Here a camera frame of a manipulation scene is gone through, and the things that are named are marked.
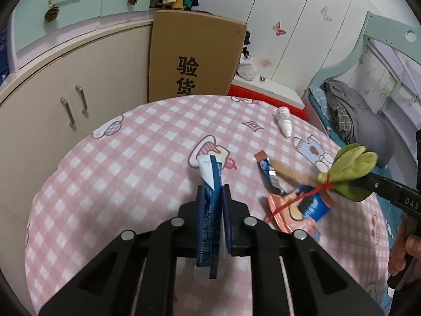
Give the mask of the person's right hand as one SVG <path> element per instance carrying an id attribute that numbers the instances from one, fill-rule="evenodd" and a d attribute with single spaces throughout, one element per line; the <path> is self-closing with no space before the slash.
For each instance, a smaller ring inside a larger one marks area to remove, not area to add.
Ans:
<path id="1" fill-rule="evenodd" d="M 416 235 L 405 237 L 407 228 L 407 220 L 404 219 L 400 225 L 395 244 L 392 247 L 390 258 L 388 261 L 388 272 L 391 276 L 396 276 L 399 272 L 403 271 L 406 265 L 405 256 L 411 255 L 417 258 L 417 263 L 408 282 L 419 280 L 421 277 L 420 258 L 421 258 L 421 238 Z"/>

